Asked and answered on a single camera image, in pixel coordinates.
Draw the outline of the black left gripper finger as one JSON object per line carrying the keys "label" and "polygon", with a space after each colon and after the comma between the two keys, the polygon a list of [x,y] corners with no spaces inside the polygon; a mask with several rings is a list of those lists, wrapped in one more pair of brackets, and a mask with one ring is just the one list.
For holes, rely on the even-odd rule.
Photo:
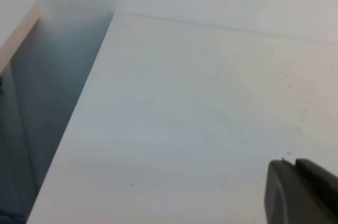
{"label": "black left gripper finger", "polygon": [[268,223],[337,223],[337,176],[308,159],[273,160],[264,205]]}

